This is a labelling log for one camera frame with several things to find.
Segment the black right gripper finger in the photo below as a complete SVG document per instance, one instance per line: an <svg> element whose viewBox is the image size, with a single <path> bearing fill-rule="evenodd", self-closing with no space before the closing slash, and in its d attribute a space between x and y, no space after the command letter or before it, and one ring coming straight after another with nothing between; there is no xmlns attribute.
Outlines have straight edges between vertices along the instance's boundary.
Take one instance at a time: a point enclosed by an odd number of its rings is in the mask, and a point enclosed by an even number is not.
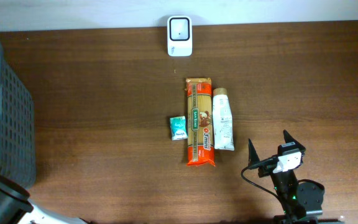
<svg viewBox="0 0 358 224"><path fill-rule="evenodd" d="M287 130L283 130L283 136L284 136L284 141L285 143L291 143L291 142L294 142L295 143L295 146L298 147L298 149L301 151L301 152L305 152L306 151L306 147L304 147L304 145L300 144L295 138L293 138L290 133L287 131Z"/></svg>
<svg viewBox="0 0 358 224"><path fill-rule="evenodd" d="M254 147L251 139L249 139L248 147L249 147L248 166L249 167L258 167L260 164L260 159L257 155L257 152L255 150L255 147Z"/></svg>

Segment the white tube with gold cap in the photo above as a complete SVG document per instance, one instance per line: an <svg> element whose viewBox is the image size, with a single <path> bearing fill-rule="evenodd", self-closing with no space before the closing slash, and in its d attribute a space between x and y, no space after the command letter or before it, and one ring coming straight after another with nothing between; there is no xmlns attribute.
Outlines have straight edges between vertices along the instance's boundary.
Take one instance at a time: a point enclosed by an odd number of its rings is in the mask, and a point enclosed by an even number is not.
<svg viewBox="0 0 358 224"><path fill-rule="evenodd" d="M231 107L225 88L213 90L214 145L220 150L234 150Z"/></svg>

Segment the orange spaghetti packet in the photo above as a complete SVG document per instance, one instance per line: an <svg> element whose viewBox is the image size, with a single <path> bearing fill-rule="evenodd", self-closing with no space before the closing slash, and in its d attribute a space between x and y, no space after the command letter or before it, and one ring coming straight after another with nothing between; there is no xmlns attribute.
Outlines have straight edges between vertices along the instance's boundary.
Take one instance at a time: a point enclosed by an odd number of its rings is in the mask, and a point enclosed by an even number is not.
<svg viewBox="0 0 358 224"><path fill-rule="evenodd" d="M215 165L213 90L210 78L186 79L188 165Z"/></svg>

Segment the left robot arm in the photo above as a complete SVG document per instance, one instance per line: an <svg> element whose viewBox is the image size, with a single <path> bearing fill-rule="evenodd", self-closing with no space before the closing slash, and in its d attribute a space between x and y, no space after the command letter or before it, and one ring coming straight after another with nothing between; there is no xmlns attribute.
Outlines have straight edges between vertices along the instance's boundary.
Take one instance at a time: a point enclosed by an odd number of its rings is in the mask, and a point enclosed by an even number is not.
<svg viewBox="0 0 358 224"><path fill-rule="evenodd" d="M86 223L30 202L26 189L0 175L0 223Z"/></svg>

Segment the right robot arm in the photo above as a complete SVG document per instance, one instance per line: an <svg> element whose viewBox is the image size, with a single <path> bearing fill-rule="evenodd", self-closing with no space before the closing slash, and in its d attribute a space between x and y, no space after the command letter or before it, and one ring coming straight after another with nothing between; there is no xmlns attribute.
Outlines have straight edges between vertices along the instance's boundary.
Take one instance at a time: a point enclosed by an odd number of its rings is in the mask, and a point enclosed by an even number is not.
<svg viewBox="0 0 358 224"><path fill-rule="evenodd" d="M286 130L283 137L285 143L278 146L277 153L264 160L259 159L253 143L249 141L248 165L242 169L241 177L279 201L283 215L274 216L274 223L318 223L318 216L323 214L325 188L313 180L296 178L294 170L303 164L306 147ZM258 170L260 178L271 178L274 192L245 177L244 172L253 169Z"/></svg>

